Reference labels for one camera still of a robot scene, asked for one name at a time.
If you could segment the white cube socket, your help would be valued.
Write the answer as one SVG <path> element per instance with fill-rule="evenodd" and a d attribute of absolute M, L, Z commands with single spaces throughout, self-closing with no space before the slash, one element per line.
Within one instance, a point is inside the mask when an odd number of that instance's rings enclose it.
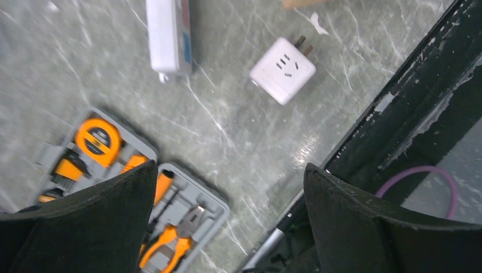
<path fill-rule="evenodd" d="M 280 105 L 287 104 L 316 72 L 307 58 L 313 47 L 301 51 L 305 40 L 303 35 L 295 43 L 278 38 L 250 71 L 251 81 Z"/>

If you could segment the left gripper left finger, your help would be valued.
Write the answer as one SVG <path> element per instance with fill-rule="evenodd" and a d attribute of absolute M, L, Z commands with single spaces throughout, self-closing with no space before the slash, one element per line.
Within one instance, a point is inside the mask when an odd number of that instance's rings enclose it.
<path fill-rule="evenodd" d="M 1 271 L 135 272 L 157 174 L 150 160 L 65 197 L 1 214 Z"/>

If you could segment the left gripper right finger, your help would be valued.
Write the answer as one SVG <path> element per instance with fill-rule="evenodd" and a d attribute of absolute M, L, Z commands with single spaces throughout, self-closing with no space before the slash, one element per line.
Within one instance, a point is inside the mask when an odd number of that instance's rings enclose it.
<path fill-rule="evenodd" d="M 405 209 L 307 164 L 304 195 L 323 272 L 480 272 L 481 226 Z"/>

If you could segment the grey tool tray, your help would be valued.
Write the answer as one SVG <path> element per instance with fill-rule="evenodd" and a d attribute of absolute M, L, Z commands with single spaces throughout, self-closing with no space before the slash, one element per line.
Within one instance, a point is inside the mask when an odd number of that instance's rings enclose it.
<path fill-rule="evenodd" d="M 60 144 L 45 143 L 37 154 L 35 163 L 47 174 L 34 201 L 65 197 L 157 159 L 157 149 L 128 124 L 89 107 Z M 138 271 L 187 272 L 229 212 L 204 181 L 175 163 L 160 163 Z"/>

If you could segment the white power strip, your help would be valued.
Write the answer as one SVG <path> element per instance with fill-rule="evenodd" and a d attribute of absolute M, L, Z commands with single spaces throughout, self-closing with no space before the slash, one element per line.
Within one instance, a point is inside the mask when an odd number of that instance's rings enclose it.
<path fill-rule="evenodd" d="M 191 74 L 190 2 L 146 0 L 146 17 L 150 64 L 160 82 Z"/>

